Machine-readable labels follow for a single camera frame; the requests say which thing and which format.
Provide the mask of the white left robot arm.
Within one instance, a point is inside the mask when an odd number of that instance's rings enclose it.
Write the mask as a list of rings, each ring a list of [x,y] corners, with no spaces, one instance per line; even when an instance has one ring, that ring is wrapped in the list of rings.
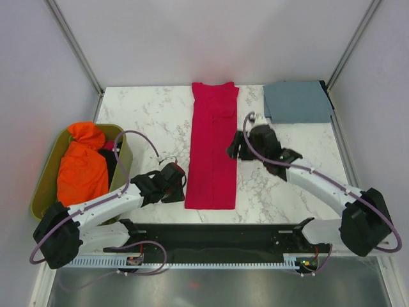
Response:
[[[107,221],[130,210],[158,202],[183,201],[185,172],[175,162],[159,171],[137,175],[120,188],[84,203],[49,207],[36,227],[33,238],[51,269],[69,264],[76,256],[105,248],[135,251],[140,236],[129,220]]]

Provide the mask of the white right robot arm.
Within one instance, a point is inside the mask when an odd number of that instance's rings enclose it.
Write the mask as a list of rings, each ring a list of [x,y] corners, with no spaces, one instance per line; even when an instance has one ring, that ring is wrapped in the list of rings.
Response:
[[[328,220],[307,218],[298,224],[292,241],[299,251],[309,251],[315,244],[343,244],[352,253],[367,256],[396,231],[381,192],[363,191],[330,178],[300,153],[283,148],[267,124],[236,131],[226,152],[232,159],[261,161],[270,174],[306,190],[338,215]]]

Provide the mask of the red t-shirt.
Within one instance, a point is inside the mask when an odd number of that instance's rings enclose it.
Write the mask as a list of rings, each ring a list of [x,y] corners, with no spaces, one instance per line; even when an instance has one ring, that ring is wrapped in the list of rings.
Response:
[[[236,160],[226,149],[237,130],[239,88],[192,83],[194,110],[185,208],[233,210],[236,206]]]

